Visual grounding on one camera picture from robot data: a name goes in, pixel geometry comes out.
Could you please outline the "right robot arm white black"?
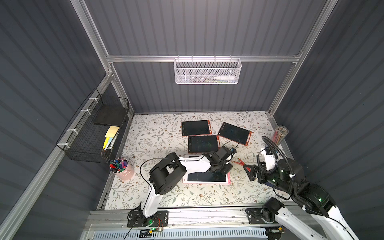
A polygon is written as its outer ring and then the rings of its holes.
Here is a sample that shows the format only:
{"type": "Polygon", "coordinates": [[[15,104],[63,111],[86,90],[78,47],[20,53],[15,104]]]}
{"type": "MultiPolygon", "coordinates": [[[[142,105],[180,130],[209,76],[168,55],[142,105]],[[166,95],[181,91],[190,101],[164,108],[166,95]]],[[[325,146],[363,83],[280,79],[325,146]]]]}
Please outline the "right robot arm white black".
{"type": "Polygon", "coordinates": [[[250,224],[256,224],[259,220],[266,224],[278,223],[301,240],[358,239],[331,195],[323,187],[308,182],[302,166],[294,160],[281,159],[271,170],[267,170],[266,164],[261,162],[244,165],[243,168],[250,181],[270,184],[273,190],[287,193],[289,199],[321,225],[326,235],[315,232],[276,198],[270,198],[260,208],[246,209],[250,224]]]}

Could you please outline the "red tablet middle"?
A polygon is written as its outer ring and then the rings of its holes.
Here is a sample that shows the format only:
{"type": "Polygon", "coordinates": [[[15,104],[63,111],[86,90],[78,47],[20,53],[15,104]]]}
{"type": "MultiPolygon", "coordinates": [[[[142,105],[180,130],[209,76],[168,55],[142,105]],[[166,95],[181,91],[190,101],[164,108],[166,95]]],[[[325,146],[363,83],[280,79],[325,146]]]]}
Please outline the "red tablet middle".
{"type": "Polygon", "coordinates": [[[216,135],[188,136],[188,153],[199,154],[216,152],[220,148],[219,138],[216,135]]]}

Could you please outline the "red stylus upper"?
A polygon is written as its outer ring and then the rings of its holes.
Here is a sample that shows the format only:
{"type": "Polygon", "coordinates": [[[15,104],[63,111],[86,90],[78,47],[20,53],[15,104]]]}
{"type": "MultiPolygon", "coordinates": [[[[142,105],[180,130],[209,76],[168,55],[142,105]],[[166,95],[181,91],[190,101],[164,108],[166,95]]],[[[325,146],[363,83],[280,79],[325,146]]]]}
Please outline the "red stylus upper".
{"type": "Polygon", "coordinates": [[[233,163],[241,166],[245,165],[245,163],[241,159],[238,159],[237,161],[233,161],[233,163]]]}

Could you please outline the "red tablet back left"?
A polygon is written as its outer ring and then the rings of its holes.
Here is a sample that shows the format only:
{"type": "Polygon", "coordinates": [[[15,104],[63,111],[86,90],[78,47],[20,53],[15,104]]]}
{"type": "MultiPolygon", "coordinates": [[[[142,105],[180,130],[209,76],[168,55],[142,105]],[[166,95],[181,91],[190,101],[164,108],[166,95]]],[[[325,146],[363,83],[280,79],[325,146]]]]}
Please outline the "red tablet back left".
{"type": "Polygon", "coordinates": [[[182,122],[182,136],[211,135],[211,124],[209,120],[182,122]]]}

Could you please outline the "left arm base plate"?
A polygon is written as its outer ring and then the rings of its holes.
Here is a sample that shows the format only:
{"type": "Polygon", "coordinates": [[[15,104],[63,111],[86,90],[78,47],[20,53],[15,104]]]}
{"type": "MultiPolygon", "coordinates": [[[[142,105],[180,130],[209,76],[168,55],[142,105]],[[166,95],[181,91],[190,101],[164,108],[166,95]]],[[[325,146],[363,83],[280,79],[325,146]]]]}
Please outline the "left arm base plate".
{"type": "Polygon", "coordinates": [[[169,220],[168,211],[157,211],[151,217],[145,217],[140,209],[134,209],[128,214],[128,228],[139,227],[166,227],[169,220]]]}

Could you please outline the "red tablet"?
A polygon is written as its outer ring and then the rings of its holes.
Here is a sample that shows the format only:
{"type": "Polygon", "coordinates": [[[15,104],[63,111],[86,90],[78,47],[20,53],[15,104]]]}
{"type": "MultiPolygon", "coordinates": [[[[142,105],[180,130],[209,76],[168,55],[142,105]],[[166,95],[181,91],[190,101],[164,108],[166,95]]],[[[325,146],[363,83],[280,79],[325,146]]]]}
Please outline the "red tablet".
{"type": "Polygon", "coordinates": [[[211,135],[211,124],[209,120],[182,122],[182,136],[211,135]]]}
{"type": "Polygon", "coordinates": [[[188,136],[188,153],[199,154],[216,152],[220,148],[219,138],[216,135],[188,136]]]}
{"type": "Polygon", "coordinates": [[[223,123],[219,129],[218,135],[225,139],[247,146],[252,132],[229,123],[223,123]]]}

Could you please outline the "red tablet back right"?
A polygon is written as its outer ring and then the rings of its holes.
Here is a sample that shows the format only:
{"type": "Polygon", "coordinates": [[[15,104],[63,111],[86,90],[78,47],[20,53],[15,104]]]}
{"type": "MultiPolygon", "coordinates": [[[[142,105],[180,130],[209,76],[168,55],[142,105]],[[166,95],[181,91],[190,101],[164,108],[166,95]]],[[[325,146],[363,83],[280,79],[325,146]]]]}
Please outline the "red tablet back right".
{"type": "Polygon", "coordinates": [[[225,139],[247,146],[252,132],[229,123],[223,123],[219,129],[218,135],[225,139]]]}

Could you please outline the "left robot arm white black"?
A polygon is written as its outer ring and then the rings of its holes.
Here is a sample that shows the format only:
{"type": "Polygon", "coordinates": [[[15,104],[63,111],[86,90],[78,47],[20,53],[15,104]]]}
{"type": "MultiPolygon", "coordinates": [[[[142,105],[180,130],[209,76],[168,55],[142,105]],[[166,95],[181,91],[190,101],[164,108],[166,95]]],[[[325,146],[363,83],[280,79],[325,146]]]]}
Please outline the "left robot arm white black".
{"type": "Polygon", "coordinates": [[[187,174],[220,172],[227,175],[233,168],[230,163],[237,153],[235,148],[221,147],[216,152],[204,152],[198,157],[184,158],[170,153],[150,170],[147,183],[150,190],[140,213],[145,219],[154,216],[163,195],[170,192],[187,174]]]}

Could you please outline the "pink white writing tablet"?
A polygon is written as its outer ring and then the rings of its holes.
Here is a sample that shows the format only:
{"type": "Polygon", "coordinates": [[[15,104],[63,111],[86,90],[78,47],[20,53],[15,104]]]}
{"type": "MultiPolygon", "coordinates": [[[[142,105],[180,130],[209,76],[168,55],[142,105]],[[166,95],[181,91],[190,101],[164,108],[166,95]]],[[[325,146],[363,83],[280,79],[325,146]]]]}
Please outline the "pink white writing tablet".
{"type": "Polygon", "coordinates": [[[184,184],[219,184],[229,185],[231,183],[230,174],[224,175],[220,171],[209,172],[208,159],[203,155],[180,157],[182,165],[187,173],[183,177],[184,184]]]}

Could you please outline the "yellow sticky notes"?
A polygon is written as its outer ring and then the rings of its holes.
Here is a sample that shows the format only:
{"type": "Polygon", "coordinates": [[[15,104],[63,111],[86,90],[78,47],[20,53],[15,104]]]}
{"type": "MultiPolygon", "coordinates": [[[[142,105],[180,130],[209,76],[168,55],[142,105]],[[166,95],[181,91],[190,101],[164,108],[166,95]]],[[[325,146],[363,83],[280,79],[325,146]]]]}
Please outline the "yellow sticky notes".
{"type": "Polygon", "coordinates": [[[114,139],[115,135],[118,133],[119,131],[119,127],[117,126],[110,126],[106,135],[105,135],[105,142],[103,144],[103,150],[106,150],[109,145],[111,144],[112,140],[114,139]]]}

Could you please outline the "black notebook in basket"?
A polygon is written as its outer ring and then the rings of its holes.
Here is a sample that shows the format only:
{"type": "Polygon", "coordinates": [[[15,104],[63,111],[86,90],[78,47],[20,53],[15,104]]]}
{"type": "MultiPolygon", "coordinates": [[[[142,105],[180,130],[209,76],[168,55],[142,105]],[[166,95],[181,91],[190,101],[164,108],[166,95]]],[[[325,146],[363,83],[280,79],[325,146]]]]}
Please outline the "black notebook in basket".
{"type": "Polygon", "coordinates": [[[127,115],[127,109],[118,106],[102,106],[94,119],[94,124],[119,127],[127,115]]]}

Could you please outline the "pink cup of markers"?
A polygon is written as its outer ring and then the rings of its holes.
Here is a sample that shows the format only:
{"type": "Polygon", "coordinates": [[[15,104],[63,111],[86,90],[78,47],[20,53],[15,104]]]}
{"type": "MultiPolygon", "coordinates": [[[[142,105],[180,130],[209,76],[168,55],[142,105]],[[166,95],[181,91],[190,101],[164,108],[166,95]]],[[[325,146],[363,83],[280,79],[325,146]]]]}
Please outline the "pink cup of markers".
{"type": "Polygon", "coordinates": [[[111,172],[122,181],[130,180],[135,174],[134,168],[125,158],[110,161],[109,167],[111,172]]]}

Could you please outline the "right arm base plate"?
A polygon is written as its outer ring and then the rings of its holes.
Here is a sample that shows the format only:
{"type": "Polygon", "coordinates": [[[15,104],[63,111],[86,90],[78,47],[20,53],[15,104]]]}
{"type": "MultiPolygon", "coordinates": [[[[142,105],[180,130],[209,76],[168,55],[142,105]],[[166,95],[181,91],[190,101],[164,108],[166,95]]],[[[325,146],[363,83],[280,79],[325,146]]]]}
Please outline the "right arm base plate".
{"type": "Polygon", "coordinates": [[[270,223],[268,213],[263,208],[247,208],[245,212],[250,225],[270,223]]]}

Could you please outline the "white marker in basket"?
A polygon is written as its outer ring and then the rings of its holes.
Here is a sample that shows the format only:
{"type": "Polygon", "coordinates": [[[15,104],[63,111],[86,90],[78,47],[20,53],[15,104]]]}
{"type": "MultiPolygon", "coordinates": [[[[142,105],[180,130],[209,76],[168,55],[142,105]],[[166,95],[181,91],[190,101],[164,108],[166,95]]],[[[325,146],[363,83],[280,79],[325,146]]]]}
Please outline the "white marker in basket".
{"type": "Polygon", "coordinates": [[[232,82],[236,82],[236,77],[235,76],[215,76],[213,77],[213,80],[217,82],[232,83],[232,82]]]}

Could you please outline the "clear tube of colour pencils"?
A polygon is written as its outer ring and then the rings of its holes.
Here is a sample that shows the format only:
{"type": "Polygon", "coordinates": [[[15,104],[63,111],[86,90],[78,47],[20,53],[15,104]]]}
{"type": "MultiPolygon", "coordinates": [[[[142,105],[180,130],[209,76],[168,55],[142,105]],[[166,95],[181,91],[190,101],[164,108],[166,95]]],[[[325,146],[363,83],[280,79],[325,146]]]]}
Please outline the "clear tube of colour pencils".
{"type": "Polygon", "coordinates": [[[281,144],[284,138],[288,135],[288,133],[289,133],[289,130],[287,127],[277,126],[272,136],[272,141],[278,146],[281,144]]]}

